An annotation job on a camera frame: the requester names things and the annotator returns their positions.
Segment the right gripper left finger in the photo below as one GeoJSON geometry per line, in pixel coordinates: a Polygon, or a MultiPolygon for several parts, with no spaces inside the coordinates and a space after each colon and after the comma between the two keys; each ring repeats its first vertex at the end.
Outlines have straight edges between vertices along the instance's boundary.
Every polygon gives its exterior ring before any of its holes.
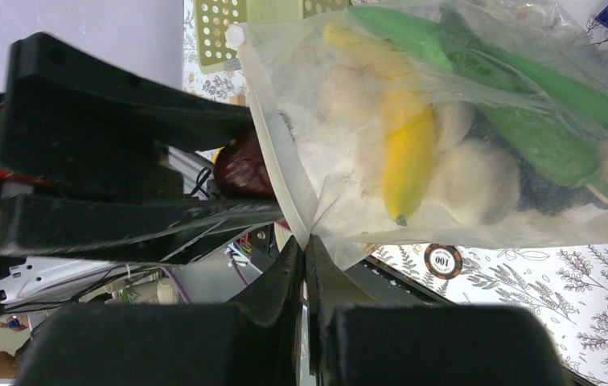
{"type": "Polygon", "coordinates": [[[224,303],[78,304],[51,316],[19,385],[295,385],[303,253],[224,303]]]}

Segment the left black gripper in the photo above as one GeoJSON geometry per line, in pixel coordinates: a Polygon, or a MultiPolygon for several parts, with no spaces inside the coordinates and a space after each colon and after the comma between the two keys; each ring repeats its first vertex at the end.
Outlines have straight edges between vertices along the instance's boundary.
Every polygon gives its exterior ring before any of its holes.
{"type": "Polygon", "coordinates": [[[20,124],[3,145],[11,122],[0,92],[0,199],[5,183],[64,198],[4,199],[1,256],[185,265],[282,218],[274,201],[182,199],[182,175],[162,164],[155,140],[185,152],[224,146],[253,129],[246,107],[146,79],[46,32],[10,45],[6,86],[15,85],[72,111],[34,114],[39,126],[20,124]]]}

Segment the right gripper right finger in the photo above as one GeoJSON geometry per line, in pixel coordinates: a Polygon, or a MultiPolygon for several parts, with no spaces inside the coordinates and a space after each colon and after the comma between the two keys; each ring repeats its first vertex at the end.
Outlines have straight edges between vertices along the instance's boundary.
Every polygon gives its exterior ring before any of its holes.
{"type": "Polygon", "coordinates": [[[322,385],[568,385],[540,322],[514,306],[390,306],[363,291],[318,236],[305,249],[322,385]]]}

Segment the brown nut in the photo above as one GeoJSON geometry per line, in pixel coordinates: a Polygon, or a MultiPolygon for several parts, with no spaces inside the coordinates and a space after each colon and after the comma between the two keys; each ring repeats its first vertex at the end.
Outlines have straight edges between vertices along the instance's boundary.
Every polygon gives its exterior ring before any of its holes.
{"type": "Polygon", "coordinates": [[[254,129],[219,151],[213,175],[220,193],[227,198],[276,199],[254,129]]]}

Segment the white mushroom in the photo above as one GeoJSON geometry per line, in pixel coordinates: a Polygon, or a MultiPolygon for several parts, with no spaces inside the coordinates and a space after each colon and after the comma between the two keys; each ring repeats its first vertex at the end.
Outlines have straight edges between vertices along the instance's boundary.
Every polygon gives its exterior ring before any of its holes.
{"type": "Polygon", "coordinates": [[[520,200],[520,168],[501,146],[466,138],[474,106],[462,101],[433,105],[437,158],[423,204],[465,226],[491,225],[520,200]]]}

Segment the yellow banana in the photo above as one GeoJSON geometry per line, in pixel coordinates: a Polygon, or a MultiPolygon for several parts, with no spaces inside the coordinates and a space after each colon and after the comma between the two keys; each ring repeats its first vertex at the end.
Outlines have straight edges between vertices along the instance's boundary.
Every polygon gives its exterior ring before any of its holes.
{"type": "Polygon", "coordinates": [[[407,55],[397,47],[356,34],[337,22],[324,27],[322,38],[370,67],[380,81],[385,149],[382,194],[390,218],[405,227],[419,208],[433,173],[433,110],[424,100],[425,93],[410,87],[418,76],[407,55]]]}

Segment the black grape bunch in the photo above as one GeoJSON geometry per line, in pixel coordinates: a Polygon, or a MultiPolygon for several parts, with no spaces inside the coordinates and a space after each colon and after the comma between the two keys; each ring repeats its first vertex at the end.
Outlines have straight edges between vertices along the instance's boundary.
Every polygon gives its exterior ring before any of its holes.
{"type": "Polygon", "coordinates": [[[474,122],[466,138],[478,138],[485,142],[495,143],[516,160],[520,168],[518,211],[533,209],[545,216],[557,216],[571,208],[588,204],[608,210],[608,204],[601,201],[587,187],[562,187],[539,175],[535,168],[491,126],[482,113],[475,113],[474,122]]]}

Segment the clear zip top bag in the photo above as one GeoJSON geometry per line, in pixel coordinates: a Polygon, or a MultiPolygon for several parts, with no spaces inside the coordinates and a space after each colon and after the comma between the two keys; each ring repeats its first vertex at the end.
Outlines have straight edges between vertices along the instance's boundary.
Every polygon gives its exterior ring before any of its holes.
{"type": "Polygon", "coordinates": [[[572,1],[387,1],[225,32],[285,221],[369,244],[608,244],[608,34],[572,1]]]}

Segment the small dark green pepper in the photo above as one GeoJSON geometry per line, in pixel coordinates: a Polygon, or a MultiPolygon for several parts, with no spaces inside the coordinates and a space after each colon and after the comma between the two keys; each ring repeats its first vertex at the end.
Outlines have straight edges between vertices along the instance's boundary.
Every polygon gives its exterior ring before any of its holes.
{"type": "MultiPolygon", "coordinates": [[[[442,46],[459,75],[514,97],[542,99],[531,81],[489,50],[457,11],[444,9],[440,24],[442,46]]],[[[608,199],[608,183],[599,175],[595,146],[557,114],[515,107],[509,102],[476,105],[539,175],[562,187],[593,187],[608,199]]]]}

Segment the long green pepper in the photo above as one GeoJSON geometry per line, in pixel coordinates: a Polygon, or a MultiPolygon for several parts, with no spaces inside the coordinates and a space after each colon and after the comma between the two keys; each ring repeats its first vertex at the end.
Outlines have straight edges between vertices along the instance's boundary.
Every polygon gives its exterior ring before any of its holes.
{"type": "Polygon", "coordinates": [[[426,63],[456,73],[470,82],[532,102],[482,102],[477,106],[501,133],[511,135],[526,124],[528,132],[589,134],[608,131],[608,95],[529,58],[482,41],[452,7],[434,22],[386,7],[351,10],[372,34],[426,63]]]}

